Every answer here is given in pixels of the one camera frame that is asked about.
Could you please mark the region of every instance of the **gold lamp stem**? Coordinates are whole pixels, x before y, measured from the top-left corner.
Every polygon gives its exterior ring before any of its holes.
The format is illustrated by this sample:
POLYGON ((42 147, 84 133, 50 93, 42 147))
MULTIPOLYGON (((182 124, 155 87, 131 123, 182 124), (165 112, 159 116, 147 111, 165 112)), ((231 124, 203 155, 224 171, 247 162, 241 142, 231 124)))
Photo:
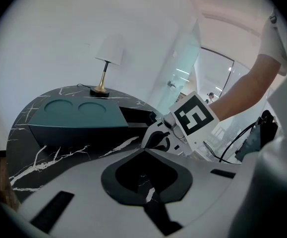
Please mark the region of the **gold lamp stem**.
POLYGON ((103 75, 102 75, 102 79, 100 80, 99 85, 95 87, 95 90, 98 92, 102 92, 102 93, 106 92, 105 87, 104 87, 104 81, 105 81, 105 75, 106 75, 108 64, 109 64, 109 62, 106 61, 105 68, 104 68, 103 75))

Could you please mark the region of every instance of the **person's arm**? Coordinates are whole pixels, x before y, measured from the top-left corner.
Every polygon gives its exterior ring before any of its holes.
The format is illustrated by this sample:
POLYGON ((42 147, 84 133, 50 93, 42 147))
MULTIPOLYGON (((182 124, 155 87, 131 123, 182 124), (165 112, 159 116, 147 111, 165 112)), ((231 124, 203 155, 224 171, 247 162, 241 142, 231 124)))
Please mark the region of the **person's arm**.
POLYGON ((220 121, 255 105, 268 90, 281 64, 267 55, 259 55, 252 69, 209 107, 220 121))

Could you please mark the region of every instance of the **black marble table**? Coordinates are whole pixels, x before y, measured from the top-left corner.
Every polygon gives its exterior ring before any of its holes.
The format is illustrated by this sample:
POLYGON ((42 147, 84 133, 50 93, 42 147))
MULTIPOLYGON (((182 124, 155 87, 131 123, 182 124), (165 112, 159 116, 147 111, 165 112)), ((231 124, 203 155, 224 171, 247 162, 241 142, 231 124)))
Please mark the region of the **black marble table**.
MULTIPOLYGON (((154 111, 157 119, 160 119, 161 115, 158 111, 145 102, 119 91, 108 90, 110 96, 105 99, 115 101, 121 107, 154 111)), ((130 137, 125 142, 120 142, 117 147, 112 147, 107 142, 100 149, 94 149, 96 142, 91 139, 88 145, 80 147, 51 147, 47 145, 41 147, 31 133, 28 122, 50 96, 93 98, 87 87, 62 87, 35 98, 18 115, 9 134, 6 157, 10 183, 20 202, 71 167, 120 151, 139 149, 142 141, 140 137, 130 137)), ((151 190, 149 180, 145 179, 145 174, 142 174, 140 182, 143 185, 143 193, 151 200, 153 190, 151 190)))

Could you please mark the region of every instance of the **white lampshade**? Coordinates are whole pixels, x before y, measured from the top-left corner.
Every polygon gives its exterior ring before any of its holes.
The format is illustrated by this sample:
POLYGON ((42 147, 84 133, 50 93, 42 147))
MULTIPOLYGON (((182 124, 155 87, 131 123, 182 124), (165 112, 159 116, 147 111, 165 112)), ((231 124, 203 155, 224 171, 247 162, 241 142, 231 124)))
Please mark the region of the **white lampshade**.
POLYGON ((110 35, 103 41, 95 58, 120 65, 124 46, 125 41, 122 35, 110 35))

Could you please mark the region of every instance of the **ceiling light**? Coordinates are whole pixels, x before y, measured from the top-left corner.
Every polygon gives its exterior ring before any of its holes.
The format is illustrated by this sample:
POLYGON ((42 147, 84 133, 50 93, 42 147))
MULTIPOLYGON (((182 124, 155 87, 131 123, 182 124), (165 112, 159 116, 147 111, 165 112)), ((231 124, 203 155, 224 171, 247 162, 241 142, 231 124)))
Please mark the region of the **ceiling light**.
POLYGON ((176 69, 176 70, 178 70, 178 71, 180 71, 180 72, 183 72, 183 73, 185 73, 185 74, 189 75, 189 73, 188 73, 188 72, 186 72, 186 71, 184 71, 184 70, 180 70, 180 69, 176 69))
POLYGON ((183 80, 185 80, 185 81, 189 82, 189 80, 187 80, 187 79, 185 79, 185 78, 182 78, 182 77, 181 77, 181 79, 183 79, 183 80))

